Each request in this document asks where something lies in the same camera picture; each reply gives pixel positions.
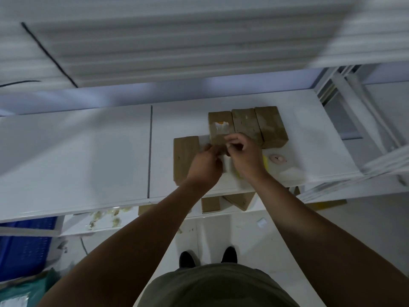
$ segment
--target white label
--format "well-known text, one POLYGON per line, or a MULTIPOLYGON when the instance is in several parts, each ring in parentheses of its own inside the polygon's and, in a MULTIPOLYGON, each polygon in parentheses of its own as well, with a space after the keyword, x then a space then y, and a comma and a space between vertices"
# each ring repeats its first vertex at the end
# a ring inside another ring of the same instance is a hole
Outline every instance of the white label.
POLYGON ((0 307, 27 307, 28 295, 3 300, 0 302, 0 307))

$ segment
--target blue plastic basket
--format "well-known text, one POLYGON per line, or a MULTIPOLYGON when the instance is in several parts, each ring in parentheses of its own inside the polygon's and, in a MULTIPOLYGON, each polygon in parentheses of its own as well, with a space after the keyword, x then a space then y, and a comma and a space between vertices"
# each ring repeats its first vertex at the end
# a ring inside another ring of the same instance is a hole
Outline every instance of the blue plastic basket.
MULTIPOLYGON (((57 217, 0 224, 6 227, 53 230, 57 217)), ((40 273, 45 266, 51 237, 0 236, 0 281, 40 273)))

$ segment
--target white floor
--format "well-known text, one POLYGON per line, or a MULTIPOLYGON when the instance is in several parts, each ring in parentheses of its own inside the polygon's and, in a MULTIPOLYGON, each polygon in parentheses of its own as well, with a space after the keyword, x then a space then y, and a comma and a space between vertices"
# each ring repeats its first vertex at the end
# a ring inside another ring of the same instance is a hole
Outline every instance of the white floor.
MULTIPOLYGON (((409 273, 409 193, 351 199, 344 206, 320 212, 409 273)), ((83 237, 87 252, 115 231, 83 237)), ((234 245, 240 264, 258 268, 276 280, 301 307, 325 306, 298 267, 267 212, 257 211, 186 220, 169 246, 152 279, 178 268, 179 255, 193 251, 201 264, 220 262, 224 250, 234 245), (264 218, 265 227, 257 221, 264 218)), ((85 257, 80 237, 55 239, 51 264, 66 274, 85 257)))

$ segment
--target black shoe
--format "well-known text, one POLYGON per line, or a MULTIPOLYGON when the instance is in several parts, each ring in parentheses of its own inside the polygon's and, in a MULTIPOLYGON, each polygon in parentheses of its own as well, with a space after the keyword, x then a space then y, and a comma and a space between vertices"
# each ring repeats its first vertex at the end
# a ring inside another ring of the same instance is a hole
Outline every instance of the black shoe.
POLYGON ((179 257, 179 268, 194 268, 196 267, 193 257, 187 251, 183 251, 179 257))
POLYGON ((223 254, 222 263, 236 263, 237 264, 237 253, 234 247, 228 247, 223 254))

